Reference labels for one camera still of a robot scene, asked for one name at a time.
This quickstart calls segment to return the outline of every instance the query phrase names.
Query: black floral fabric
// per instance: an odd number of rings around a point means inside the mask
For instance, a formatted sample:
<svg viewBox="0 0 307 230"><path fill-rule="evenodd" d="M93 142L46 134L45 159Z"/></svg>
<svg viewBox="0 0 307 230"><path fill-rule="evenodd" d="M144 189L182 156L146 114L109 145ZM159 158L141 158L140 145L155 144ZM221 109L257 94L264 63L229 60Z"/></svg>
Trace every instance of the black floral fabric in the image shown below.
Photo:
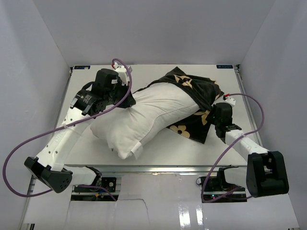
<svg viewBox="0 0 307 230"><path fill-rule="evenodd" d="M200 108L198 112L167 128L186 138L204 144L210 128L206 118L211 111L213 102L224 94L217 81L210 78L187 75L180 68L176 67L165 76L150 83L147 87L161 82L176 85L186 92Z"/></svg>

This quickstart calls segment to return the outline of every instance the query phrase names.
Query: gray wall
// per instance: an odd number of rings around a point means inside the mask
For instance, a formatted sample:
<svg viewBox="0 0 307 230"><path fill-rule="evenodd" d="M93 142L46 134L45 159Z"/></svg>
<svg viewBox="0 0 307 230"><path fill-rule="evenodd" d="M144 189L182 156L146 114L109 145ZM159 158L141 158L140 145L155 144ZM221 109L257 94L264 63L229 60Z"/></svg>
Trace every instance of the gray wall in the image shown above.
<svg viewBox="0 0 307 230"><path fill-rule="evenodd" d="M0 0L0 165L20 142L55 124L69 68L32 0ZM9 163L12 186L26 193L30 173L23 162L46 139L16 152ZM16 230L25 198L10 193L0 177L0 228Z"/></svg>
<svg viewBox="0 0 307 230"><path fill-rule="evenodd" d="M242 62L274 0L34 0L74 64Z"/></svg>
<svg viewBox="0 0 307 230"><path fill-rule="evenodd" d="M242 63L248 94L266 113L265 147L285 158L290 198L300 228L307 229L307 1L276 1ZM257 106L253 113L260 121Z"/></svg>

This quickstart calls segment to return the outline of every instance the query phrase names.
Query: table top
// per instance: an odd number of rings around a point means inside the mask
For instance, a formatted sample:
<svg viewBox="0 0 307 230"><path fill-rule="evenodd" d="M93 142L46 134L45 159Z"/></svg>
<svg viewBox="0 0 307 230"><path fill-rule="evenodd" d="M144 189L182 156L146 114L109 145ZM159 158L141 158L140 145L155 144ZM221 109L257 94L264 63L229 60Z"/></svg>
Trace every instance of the table top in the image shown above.
<svg viewBox="0 0 307 230"><path fill-rule="evenodd" d="M189 75L216 79L225 93L240 92L234 69L217 69L216 65L132 65L132 91L145 87L176 66ZM94 81L97 71L101 68L110 69L111 66L96 65L90 66L89 69L73 70L58 125L64 119L76 93L86 83ZM248 112L241 96L236 96L233 122L246 132L252 130ZM116 152L112 152L108 148L105 141L95 137L88 127L72 149L65 164L74 166L210 166L214 164L226 147L227 145L216 136L214 126L211 126L205 144L187 139L165 128L144 146L143 153L137 160L134 157L122 160ZM229 164L246 165L246 162L235 150L231 149L219 163L219 165Z"/></svg>

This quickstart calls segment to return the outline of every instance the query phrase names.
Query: pillow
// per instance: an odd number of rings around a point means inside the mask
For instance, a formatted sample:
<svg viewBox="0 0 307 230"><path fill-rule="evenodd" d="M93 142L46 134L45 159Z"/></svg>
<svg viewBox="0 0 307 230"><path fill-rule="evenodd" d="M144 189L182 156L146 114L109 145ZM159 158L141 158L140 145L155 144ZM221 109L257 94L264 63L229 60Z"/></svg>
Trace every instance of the pillow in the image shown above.
<svg viewBox="0 0 307 230"><path fill-rule="evenodd" d="M182 89L171 83L156 83L135 92L136 104L114 109L92 123L93 134L107 140L122 159L138 158L143 146L163 128L180 121L200 108Z"/></svg>

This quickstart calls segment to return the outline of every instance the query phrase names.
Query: black end effector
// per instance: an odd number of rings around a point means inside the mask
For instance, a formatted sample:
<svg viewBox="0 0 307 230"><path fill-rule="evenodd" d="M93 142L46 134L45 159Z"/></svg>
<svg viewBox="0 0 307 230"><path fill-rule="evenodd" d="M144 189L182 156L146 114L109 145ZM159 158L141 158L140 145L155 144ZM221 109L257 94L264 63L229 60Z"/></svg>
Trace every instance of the black end effector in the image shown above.
<svg viewBox="0 0 307 230"><path fill-rule="evenodd" d="M63 192L71 183L72 172L65 169L62 169L61 172L52 171L49 165L44 167L37 160L37 157L28 157L24 165L36 179L43 182L56 193Z"/></svg>
<svg viewBox="0 0 307 230"><path fill-rule="evenodd" d="M210 124L215 125L216 135L224 143L226 132L235 129L242 130L239 126L232 123L232 107L225 102L214 104L206 120Z"/></svg>
<svg viewBox="0 0 307 230"><path fill-rule="evenodd" d="M106 109L107 105L118 103L128 91L118 73L111 69L101 69L96 74L95 81L89 82L76 94L71 103L71 109L76 107L82 111L82 115L93 116ZM136 102L131 93L118 106L129 108Z"/></svg>
<svg viewBox="0 0 307 230"><path fill-rule="evenodd" d="M278 151L250 154L246 184L253 197L288 193L289 184L283 155Z"/></svg>

